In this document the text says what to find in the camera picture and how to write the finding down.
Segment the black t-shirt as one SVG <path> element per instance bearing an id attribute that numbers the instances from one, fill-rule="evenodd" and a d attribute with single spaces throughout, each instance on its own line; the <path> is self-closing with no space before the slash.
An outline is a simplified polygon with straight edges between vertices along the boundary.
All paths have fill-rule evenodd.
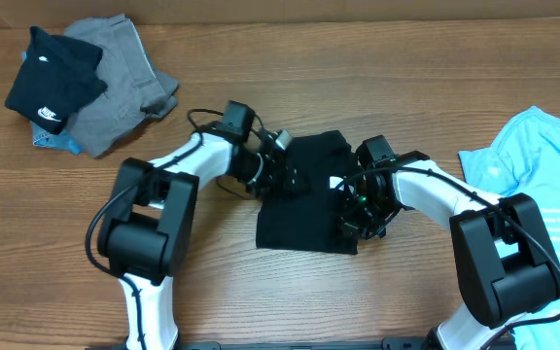
<path id="1" fill-rule="evenodd" d="M 357 240 L 337 227 L 337 203 L 330 178 L 360 171 L 351 145 L 338 130 L 294 139 L 287 153 L 287 183 L 298 190 L 272 190 L 262 199 L 259 248 L 355 255 Z"/>

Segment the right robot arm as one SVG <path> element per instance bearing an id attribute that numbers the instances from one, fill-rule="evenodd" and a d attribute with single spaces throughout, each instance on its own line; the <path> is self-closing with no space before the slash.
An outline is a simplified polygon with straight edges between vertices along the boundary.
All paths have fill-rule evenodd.
<path id="1" fill-rule="evenodd" d="M 396 154 L 378 135 L 363 142 L 360 169 L 332 177 L 339 230 L 382 237 L 402 210 L 416 210 L 451 237 L 461 306 L 424 337 L 385 349 L 512 349 L 511 331 L 560 321 L 560 262 L 536 201 L 479 190 L 413 151 Z"/>

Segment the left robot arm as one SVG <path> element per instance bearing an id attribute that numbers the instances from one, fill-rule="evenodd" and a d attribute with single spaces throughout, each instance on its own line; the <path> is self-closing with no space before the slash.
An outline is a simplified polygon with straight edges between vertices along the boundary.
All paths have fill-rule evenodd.
<path id="1" fill-rule="evenodd" d="M 179 346 L 173 281 L 189 249 L 201 189 L 225 175 L 253 197 L 299 186 L 285 159 L 293 141 L 288 130 L 254 130 L 260 117 L 235 101 L 214 115 L 212 122 L 194 124 L 189 141 L 169 155 L 126 159 L 110 198 L 88 225 L 88 260 L 116 278 L 125 295 L 128 336 L 122 349 Z"/>

